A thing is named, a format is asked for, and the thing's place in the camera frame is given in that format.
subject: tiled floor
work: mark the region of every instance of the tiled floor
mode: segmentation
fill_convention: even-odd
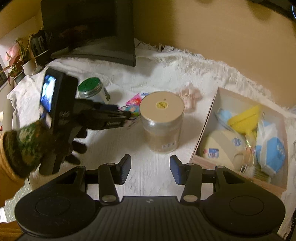
[[[13,198],[5,202],[4,211],[7,222],[15,221],[15,205],[25,195],[32,191],[28,179],[25,180],[25,185],[15,194]]]

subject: gimbal screen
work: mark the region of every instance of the gimbal screen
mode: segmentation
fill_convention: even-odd
[[[45,81],[42,88],[41,104],[50,112],[52,108],[52,96],[54,94],[54,86],[56,79],[50,75],[45,76]]]

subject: metal screw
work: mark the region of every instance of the metal screw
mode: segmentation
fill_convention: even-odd
[[[195,202],[195,201],[197,201],[198,197],[195,195],[186,195],[183,197],[183,199],[186,202]]]
[[[102,197],[103,202],[114,202],[116,197],[114,195],[105,195]]]

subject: green jar lid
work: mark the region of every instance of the green jar lid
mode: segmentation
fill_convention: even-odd
[[[94,88],[96,88],[100,84],[101,84],[101,81],[99,78],[91,77],[91,78],[86,79],[82,83],[80,83],[80,85],[78,86],[78,91],[79,92],[90,91],[90,90],[93,90]]]

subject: green-lidded jar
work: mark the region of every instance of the green-lidded jar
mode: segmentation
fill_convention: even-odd
[[[80,83],[78,93],[82,99],[108,104],[110,95],[98,77],[91,77]]]

